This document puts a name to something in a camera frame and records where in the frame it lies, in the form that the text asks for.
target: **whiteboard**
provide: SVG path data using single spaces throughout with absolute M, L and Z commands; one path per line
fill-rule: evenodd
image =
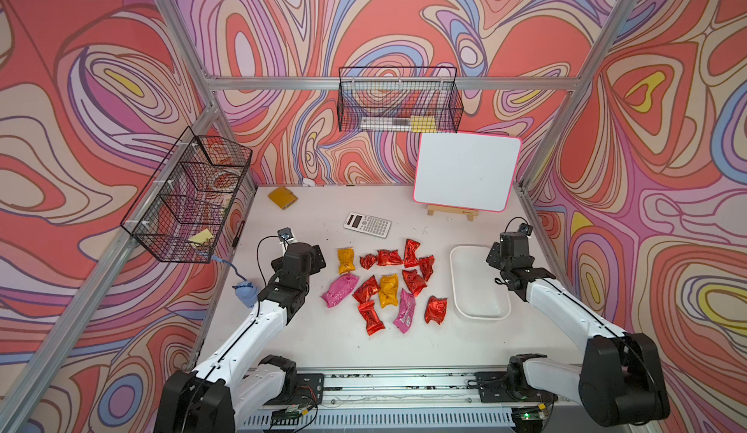
M 521 140 L 480 133 L 423 133 L 413 198 L 418 203 L 506 209 Z

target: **yellow sticky note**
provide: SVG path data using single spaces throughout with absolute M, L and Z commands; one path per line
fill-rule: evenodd
M 435 117 L 433 116 L 410 116 L 410 127 L 416 132 L 434 132 Z
M 204 244 L 210 240 L 213 240 L 215 238 L 215 235 L 212 234 L 208 229 L 202 229 L 202 232 L 195 233 L 191 237 L 189 237 L 190 242 L 194 242 L 195 244 L 200 243 Z

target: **yellow candy wrapper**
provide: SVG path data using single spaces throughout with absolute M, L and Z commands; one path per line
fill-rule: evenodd
M 352 250 L 352 247 L 349 249 L 337 249 L 337 256 L 340 258 L 340 274 L 356 270 L 356 265 L 353 264 L 356 260 L 356 254 Z
M 400 285 L 400 277 L 396 274 L 385 275 L 381 277 L 381 290 L 379 290 L 379 303 L 381 308 L 387 305 L 399 305 L 400 301 L 397 300 L 397 288 Z

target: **black cable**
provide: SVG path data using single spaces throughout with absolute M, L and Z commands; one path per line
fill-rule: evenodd
M 294 433 L 298 433 L 298 431 L 301 431 L 301 430 L 303 430 L 303 429 L 304 429 L 304 428 L 306 428 L 307 426 L 311 425 L 311 424 L 312 424 L 313 422 L 316 422 L 316 421 L 317 421 L 317 418 L 319 417 L 319 404 L 317 404 L 316 402 L 314 403 L 314 412 L 315 412 L 315 415 L 314 415 L 314 419 L 312 419 L 312 421 L 311 421 L 311 422 L 309 422 L 309 423 L 306 423 L 306 424 L 305 424 L 304 426 L 302 426 L 301 428 L 298 428 L 297 430 L 294 430 Z
M 612 329 L 610 329 L 610 328 L 609 328 L 609 327 L 608 327 L 607 325 L 605 325 L 605 324 L 604 324 L 604 323 L 603 323 L 603 322 L 602 322 L 602 321 L 601 321 L 601 320 L 600 320 L 600 319 L 599 319 L 599 318 L 597 317 L 597 315 L 596 315 L 596 314 L 595 314 L 595 313 L 594 313 L 593 311 L 591 311 L 591 310 L 589 310 L 588 308 L 584 307 L 584 306 L 583 306 L 583 305 L 582 305 L 581 303 L 579 303 L 579 302 L 577 302 L 576 300 L 574 300 L 573 298 L 571 298 L 571 297 L 570 297 L 570 296 L 569 296 L 568 294 L 564 293 L 564 292 L 563 292 L 562 290 L 560 290 L 560 289 L 558 289 L 557 287 L 555 287 L 555 284 L 553 284 L 552 282 L 550 282 L 550 281 L 549 281 L 548 279 L 542 279 L 542 280 L 544 280 L 544 281 L 545 281 L 545 282 L 547 282 L 547 283 L 548 283 L 549 285 L 551 285 L 551 286 L 552 286 L 552 287 L 553 287 L 553 288 L 554 288 L 555 290 L 557 290 L 557 291 L 558 291 L 558 293 L 560 293 L 560 294 L 564 295 L 564 296 L 565 296 L 565 297 L 566 297 L 566 298 L 567 298 L 568 300 L 570 300 L 571 302 L 574 302 L 574 304 L 578 305 L 578 306 L 579 306 L 579 307 L 580 307 L 580 308 L 581 308 L 582 310 L 584 310 L 584 311 L 585 311 L 585 312 L 586 312 L 587 314 L 591 315 L 591 316 L 592 316 L 592 317 L 593 317 L 593 318 L 594 318 L 594 319 L 596 320 L 596 322 L 597 322 L 597 323 L 599 323 L 599 325 L 600 325 L 600 326 L 602 326 L 603 328 L 607 329 L 607 331 L 608 331 L 608 332 L 610 332 L 610 334 L 611 334 L 611 335 L 612 335 L 613 337 L 617 337 L 617 338 L 619 338 L 619 339 L 620 339 L 620 342 L 622 342 L 622 344 L 624 344 L 624 345 L 625 345 L 625 347 L 627 347 L 627 348 L 628 348 L 628 351 L 629 351 L 630 353 L 632 353 L 633 355 L 635 355 L 635 357 L 636 357 L 636 358 L 638 359 L 638 361 L 639 361 L 639 362 L 641 363 L 641 366 L 643 367 L 643 371 L 645 371 L 646 375 L 647 375 L 647 376 L 649 377 L 649 379 L 650 379 L 650 381 L 651 381 L 651 386 L 652 386 L 652 387 L 654 388 L 654 391 L 656 392 L 656 398 L 657 398 L 657 400 L 659 401 L 659 404 L 661 404 L 661 406 L 662 406 L 662 408 L 663 408 L 663 407 L 664 407 L 664 402 L 663 402 L 663 400 L 661 399 L 661 395 L 659 395 L 659 387 L 657 386 L 656 382 L 654 381 L 654 377 L 653 377 L 653 376 L 651 375 L 651 373 L 649 372 L 649 369 L 648 369 L 648 368 L 646 368 L 646 364 L 645 364 L 645 363 L 643 363 L 643 359 L 642 359 L 642 358 L 641 358 L 641 356 L 640 356 L 640 355 L 638 354 L 638 352 L 636 352 L 635 350 L 633 350 L 633 347 L 631 347 L 631 346 L 630 346 L 630 344 L 628 344 L 627 342 L 625 342 L 625 339 L 624 339 L 623 337 L 620 337 L 620 336 L 616 335 L 616 334 L 615 334 L 615 332 L 614 332 L 614 331 L 613 331 Z M 648 421 L 646 421 L 646 422 L 643 422 L 643 423 L 636 423 L 636 424 L 634 424 L 634 425 L 636 425 L 636 426 L 641 426 L 641 425 L 645 425 L 646 423 L 648 423 Z
M 285 242 L 285 245 L 288 244 L 288 241 L 285 240 L 285 237 L 281 237 L 280 235 L 268 235 L 264 239 L 260 240 L 259 243 L 257 243 L 257 268 L 259 268 L 259 275 L 262 276 L 262 282 L 265 283 L 265 287 L 267 287 L 267 281 L 265 279 L 265 274 L 262 273 L 262 266 L 260 266 L 259 264 L 259 245 L 261 245 L 265 240 L 271 239 L 273 237 L 282 240 L 283 242 Z
M 542 429 L 539 430 L 539 433 L 542 433 L 545 428 L 547 428 L 547 424 L 550 422 L 550 417 L 553 416 L 553 412 L 555 412 L 555 395 L 553 393 L 550 393 L 550 399 L 552 399 L 552 402 L 550 403 L 550 413 L 547 414 L 547 419 L 545 420 L 545 424 L 542 425 Z
M 189 402 L 187 403 L 187 409 L 184 412 L 184 420 L 182 421 L 182 433 L 184 433 L 184 428 L 187 426 L 187 417 L 189 417 L 189 408 L 192 405 L 194 396 L 196 396 L 197 393 L 200 391 L 200 389 L 202 389 L 202 385 L 205 383 L 205 380 L 208 378 L 208 376 L 210 376 L 210 373 L 212 373 L 213 370 L 215 370 L 215 366 L 210 368 L 210 371 L 208 372 L 208 374 L 203 379 L 200 380 L 200 384 L 197 385 L 194 392 L 192 393 L 192 397 L 189 399 Z
M 244 329 L 244 330 L 243 330 L 243 331 L 241 332 L 241 334 L 240 334 L 240 335 L 239 335 L 239 336 L 238 336 L 238 337 L 237 337 L 237 338 L 236 338 L 236 339 L 235 339 L 235 340 L 234 340 L 234 341 L 233 341 L 233 342 L 232 342 L 232 343 L 231 343 L 231 344 L 229 345 L 229 348 L 228 348 L 228 349 L 226 349 L 226 351 L 225 351 L 225 352 L 224 352 L 224 353 L 223 353 L 223 354 L 222 354 L 222 355 L 220 356 L 220 358 L 218 359 L 218 362 L 217 362 L 217 363 L 220 363 L 220 361 L 221 361 L 221 360 L 223 360 L 223 358 L 224 358 L 224 357 L 225 357 L 225 356 L 226 356 L 226 355 L 227 355 L 227 354 L 228 354 L 228 353 L 229 353 L 229 352 L 231 351 L 231 349 L 233 349 L 233 346 L 234 346 L 234 345 L 236 345 L 236 343 L 238 343 L 238 340 L 239 340 L 239 339 L 240 339 L 241 337 L 243 337 L 243 336 L 244 336 L 245 334 L 247 334 L 247 331 L 248 331 L 249 329 L 251 329 L 251 327 L 252 327 L 252 326 L 254 326 L 254 323 L 256 323 L 256 322 L 257 322 L 257 319 L 259 319 L 259 304 L 260 304 L 260 301 L 259 301 L 259 300 L 257 300 L 257 315 L 256 315 L 256 316 L 254 317 L 254 320 L 253 320 L 253 321 L 252 321 L 252 322 L 251 322 L 251 323 L 250 323 L 250 324 L 249 324 L 249 325 L 247 326 L 247 328 L 246 328 L 246 329 Z
M 525 223 L 529 224 L 529 221 L 527 221 L 527 218 L 524 218 L 524 217 L 521 217 L 521 216 L 517 216 L 517 217 L 511 219 L 508 224 L 506 224 L 506 228 L 503 230 L 503 232 L 506 232 L 506 231 L 509 230 L 509 225 L 511 225 L 511 223 L 513 223 L 514 219 L 523 219 Z

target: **yellow wallet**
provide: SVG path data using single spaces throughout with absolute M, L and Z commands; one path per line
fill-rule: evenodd
M 289 189 L 285 188 L 285 186 L 275 188 L 269 195 L 267 195 L 267 197 L 284 210 L 287 210 L 289 206 L 298 200 L 298 198 Z

